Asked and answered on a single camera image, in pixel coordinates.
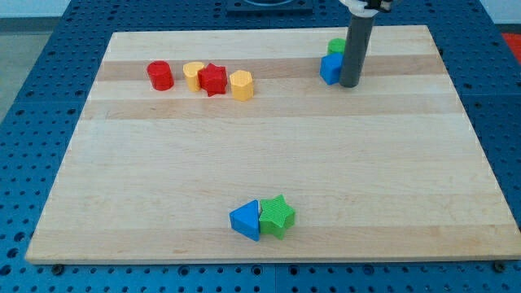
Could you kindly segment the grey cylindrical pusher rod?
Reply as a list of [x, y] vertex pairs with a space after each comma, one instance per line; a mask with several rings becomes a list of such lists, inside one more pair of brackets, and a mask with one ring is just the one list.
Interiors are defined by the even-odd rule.
[[354, 88], [359, 83], [373, 25], [374, 17], [351, 17], [339, 75], [343, 87]]

